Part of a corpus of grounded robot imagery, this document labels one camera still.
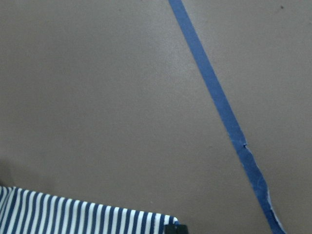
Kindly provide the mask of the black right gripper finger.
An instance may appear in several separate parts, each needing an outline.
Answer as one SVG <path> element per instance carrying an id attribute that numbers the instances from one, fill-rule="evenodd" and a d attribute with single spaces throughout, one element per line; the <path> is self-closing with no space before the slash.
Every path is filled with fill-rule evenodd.
<path id="1" fill-rule="evenodd" d="M 188 234 L 188 227 L 187 225 L 165 225 L 164 226 L 165 234 Z"/>

